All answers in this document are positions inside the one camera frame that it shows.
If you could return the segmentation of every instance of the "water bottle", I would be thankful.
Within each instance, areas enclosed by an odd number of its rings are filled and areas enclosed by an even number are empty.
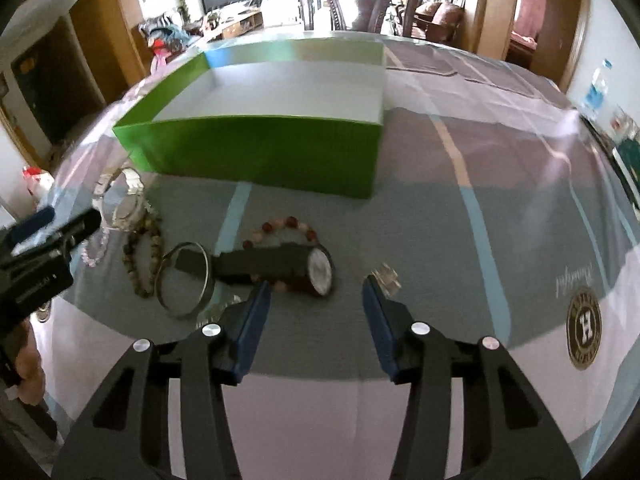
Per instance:
[[[609,78],[612,65],[608,59],[602,62],[602,66],[593,73],[591,87],[582,101],[582,113],[591,121],[595,121],[602,108],[604,97],[609,91],[607,78]]]

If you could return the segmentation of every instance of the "green object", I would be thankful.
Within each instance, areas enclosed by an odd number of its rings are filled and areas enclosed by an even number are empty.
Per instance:
[[[212,68],[292,60],[377,65],[383,84],[381,43],[310,39],[242,44],[190,60],[133,107],[114,132],[140,171],[368,198],[382,134],[382,88],[380,100],[370,103],[376,107],[376,122],[277,114],[154,120]]]

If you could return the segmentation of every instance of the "silver wristwatch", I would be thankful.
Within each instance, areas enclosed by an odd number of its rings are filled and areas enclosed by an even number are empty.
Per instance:
[[[111,219],[104,213],[104,195],[114,181],[123,173],[127,181],[126,197],[118,204]],[[107,170],[100,176],[94,189],[93,206],[100,212],[102,222],[110,229],[130,231],[144,218],[146,211],[145,186],[140,174],[129,166]]]

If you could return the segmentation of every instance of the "bangle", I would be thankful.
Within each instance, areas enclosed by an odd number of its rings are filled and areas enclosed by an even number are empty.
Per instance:
[[[172,258],[174,257],[174,255],[179,253],[185,247],[196,247],[200,250],[200,252],[204,256],[204,260],[206,264],[206,274],[204,278],[204,286],[202,287],[202,292],[200,293],[200,297],[198,298],[198,303],[187,313],[176,314],[175,312],[172,312],[171,309],[168,308],[164,303],[164,298],[162,297],[162,274],[164,273],[164,270],[167,267],[170,267],[172,265]],[[154,289],[156,292],[156,296],[158,297],[158,301],[160,302],[160,305],[162,305],[162,307],[172,317],[180,319],[180,318],[191,316],[194,312],[196,312],[197,310],[203,309],[204,306],[206,306],[206,304],[209,303],[209,300],[211,299],[211,296],[213,294],[213,283],[214,281],[211,279],[211,263],[209,259],[209,253],[207,253],[207,250],[200,244],[197,244],[196,242],[183,242],[181,244],[177,244],[173,249],[171,249],[167,254],[165,254],[162,257],[162,260],[160,261],[160,267],[158,269],[158,274],[156,274]]]

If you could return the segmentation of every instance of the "open cardboard box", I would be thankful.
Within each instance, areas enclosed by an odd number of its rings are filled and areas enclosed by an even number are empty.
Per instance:
[[[167,76],[114,132],[140,171],[368,198],[384,84],[375,41],[221,46]]]

